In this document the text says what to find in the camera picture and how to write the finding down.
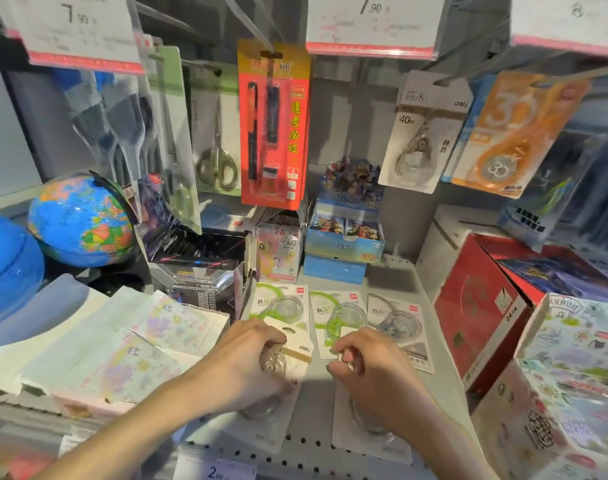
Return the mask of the person's left hand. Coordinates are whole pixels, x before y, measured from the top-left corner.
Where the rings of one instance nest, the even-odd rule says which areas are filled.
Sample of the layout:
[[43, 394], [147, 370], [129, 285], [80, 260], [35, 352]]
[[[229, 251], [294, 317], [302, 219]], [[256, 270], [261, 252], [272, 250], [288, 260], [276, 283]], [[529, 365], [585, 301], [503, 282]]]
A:
[[264, 398], [259, 358], [266, 346], [285, 344], [283, 332], [261, 320], [236, 322], [197, 363], [199, 414], [242, 410]]

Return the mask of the white correction tape pack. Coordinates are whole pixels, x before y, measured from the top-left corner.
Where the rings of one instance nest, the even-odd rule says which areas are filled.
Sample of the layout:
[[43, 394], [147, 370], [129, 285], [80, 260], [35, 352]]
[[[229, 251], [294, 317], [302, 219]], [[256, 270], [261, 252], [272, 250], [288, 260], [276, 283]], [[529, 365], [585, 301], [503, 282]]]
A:
[[464, 78], [420, 70], [406, 73], [378, 184], [434, 193], [473, 99]]
[[380, 460], [413, 464], [412, 448], [361, 408], [338, 381], [335, 381], [332, 444]]
[[286, 342], [264, 348], [259, 358], [261, 370], [288, 380], [293, 385], [292, 389], [288, 394], [271, 395], [242, 410], [218, 415], [209, 419], [206, 426], [245, 444], [277, 454], [281, 450], [315, 347], [304, 328], [272, 317], [264, 318], [263, 322], [283, 332]]

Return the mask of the person's left forearm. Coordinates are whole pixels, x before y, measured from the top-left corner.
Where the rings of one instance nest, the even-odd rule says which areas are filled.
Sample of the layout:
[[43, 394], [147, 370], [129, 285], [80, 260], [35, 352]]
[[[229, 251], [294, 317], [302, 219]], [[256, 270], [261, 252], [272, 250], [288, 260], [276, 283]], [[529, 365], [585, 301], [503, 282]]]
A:
[[156, 389], [31, 480], [120, 480], [130, 477], [173, 433], [204, 415], [201, 374], [187, 371]]

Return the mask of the grey correction tape pack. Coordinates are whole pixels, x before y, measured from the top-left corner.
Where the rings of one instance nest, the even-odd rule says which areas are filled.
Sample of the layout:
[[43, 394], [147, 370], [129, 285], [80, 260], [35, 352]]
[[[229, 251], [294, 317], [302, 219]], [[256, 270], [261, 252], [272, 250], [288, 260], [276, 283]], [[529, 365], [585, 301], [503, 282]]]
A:
[[419, 370], [435, 373], [426, 325], [420, 305], [369, 292], [369, 327], [389, 337]]

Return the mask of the blue trading card display box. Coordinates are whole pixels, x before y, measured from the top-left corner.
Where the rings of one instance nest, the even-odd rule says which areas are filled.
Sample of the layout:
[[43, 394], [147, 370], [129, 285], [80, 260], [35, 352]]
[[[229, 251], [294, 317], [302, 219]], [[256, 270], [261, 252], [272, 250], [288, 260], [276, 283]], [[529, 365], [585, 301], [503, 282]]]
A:
[[367, 267], [382, 260], [380, 172], [347, 156], [326, 166], [305, 236], [305, 276], [361, 285]]

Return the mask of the black trading card box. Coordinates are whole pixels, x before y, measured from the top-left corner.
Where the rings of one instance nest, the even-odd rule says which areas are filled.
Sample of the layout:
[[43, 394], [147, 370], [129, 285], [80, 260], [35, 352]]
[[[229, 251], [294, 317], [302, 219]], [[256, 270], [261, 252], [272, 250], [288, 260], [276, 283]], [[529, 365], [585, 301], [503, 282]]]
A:
[[155, 288], [181, 303], [239, 320], [252, 238], [247, 226], [216, 223], [198, 234], [168, 210], [159, 174], [140, 179], [138, 190], [142, 223], [135, 233]]

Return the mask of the red cardboard box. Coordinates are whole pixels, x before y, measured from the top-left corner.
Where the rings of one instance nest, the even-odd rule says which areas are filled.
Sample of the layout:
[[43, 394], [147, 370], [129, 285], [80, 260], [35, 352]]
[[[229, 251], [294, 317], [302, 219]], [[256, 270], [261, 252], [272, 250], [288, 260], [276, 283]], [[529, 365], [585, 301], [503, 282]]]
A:
[[482, 398], [506, 368], [549, 293], [608, 303], [608, 255], [469, 233], [433, 301], [468, 395]]

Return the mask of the plain white box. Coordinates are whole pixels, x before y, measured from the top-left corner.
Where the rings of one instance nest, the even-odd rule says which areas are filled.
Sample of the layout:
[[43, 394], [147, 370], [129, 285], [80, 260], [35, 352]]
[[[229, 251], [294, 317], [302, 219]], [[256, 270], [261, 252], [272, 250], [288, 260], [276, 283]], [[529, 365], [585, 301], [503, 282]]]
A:
[[435, 303], [468, 236], [501, 237], [499, 211], [439, 204], [415, 263], [431, 303]]

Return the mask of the stack of pastel sticker sheets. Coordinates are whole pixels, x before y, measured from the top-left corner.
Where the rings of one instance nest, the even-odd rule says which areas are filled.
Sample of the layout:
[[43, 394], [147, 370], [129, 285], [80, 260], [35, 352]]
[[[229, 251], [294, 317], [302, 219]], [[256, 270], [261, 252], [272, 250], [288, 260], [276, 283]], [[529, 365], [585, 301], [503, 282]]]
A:
[[107, 297], [65, 274], [0, 322], [0, 402], [120, 415], [203, 358], [229, 322], [159, 290]]

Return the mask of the white floral print box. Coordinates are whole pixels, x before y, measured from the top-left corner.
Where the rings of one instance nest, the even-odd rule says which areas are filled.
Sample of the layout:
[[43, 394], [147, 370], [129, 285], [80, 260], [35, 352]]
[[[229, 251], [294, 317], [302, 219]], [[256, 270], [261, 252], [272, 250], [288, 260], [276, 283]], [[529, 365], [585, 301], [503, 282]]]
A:
[[545, 295], [472, 421], [501, 480], [608, 480], [608, 303]]

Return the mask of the green scissors blister pack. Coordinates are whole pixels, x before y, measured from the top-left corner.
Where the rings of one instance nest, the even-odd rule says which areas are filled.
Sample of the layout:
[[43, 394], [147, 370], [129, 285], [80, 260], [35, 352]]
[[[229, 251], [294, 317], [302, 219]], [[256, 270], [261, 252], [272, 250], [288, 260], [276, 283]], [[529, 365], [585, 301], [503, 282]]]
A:
[[148, 82], [160, 138], [164, 202], [182, 225], [201, 235], [203, 228], [180, 50], [174, 46], [154, 45], [149, 49], [148, 57]]

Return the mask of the dark blue pen pack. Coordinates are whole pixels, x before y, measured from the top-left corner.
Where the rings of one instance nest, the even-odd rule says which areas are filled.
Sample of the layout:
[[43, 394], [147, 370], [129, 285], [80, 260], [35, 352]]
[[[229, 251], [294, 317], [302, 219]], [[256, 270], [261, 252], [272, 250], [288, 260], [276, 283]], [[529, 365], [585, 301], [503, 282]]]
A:
[[499, 226], [535, 251], [557, 241], [608, 252], [608, 133], [560, 133]]

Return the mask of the orange correction tape pack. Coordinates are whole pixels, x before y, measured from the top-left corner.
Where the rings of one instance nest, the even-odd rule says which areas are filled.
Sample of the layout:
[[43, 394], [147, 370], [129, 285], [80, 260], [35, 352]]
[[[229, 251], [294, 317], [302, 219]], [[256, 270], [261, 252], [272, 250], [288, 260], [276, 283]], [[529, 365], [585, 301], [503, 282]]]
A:
[[543, 74], [497, 74], [451, 184], [516, 200], [591, 88], [590, 80], [537, 87]]

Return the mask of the large blue globe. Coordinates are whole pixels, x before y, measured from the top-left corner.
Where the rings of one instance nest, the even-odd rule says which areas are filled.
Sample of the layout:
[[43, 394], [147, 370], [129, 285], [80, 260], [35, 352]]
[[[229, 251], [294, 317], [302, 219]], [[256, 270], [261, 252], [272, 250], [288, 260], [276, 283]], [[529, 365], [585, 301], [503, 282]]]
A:
[[0, 323], [26, 305], [44, 277], [44, 256], [29, 231], [0, 215]]

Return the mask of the blue brush blister packs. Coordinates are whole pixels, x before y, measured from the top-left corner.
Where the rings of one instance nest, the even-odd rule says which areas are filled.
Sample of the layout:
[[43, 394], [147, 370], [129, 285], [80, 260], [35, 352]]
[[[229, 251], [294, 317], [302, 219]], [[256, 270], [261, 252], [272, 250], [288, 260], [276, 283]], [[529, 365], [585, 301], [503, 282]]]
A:
[[154, 169], [156, 123], [143, 76], [52, 68], [73, 129], [95, 158], [98, 172], [120, 187]]

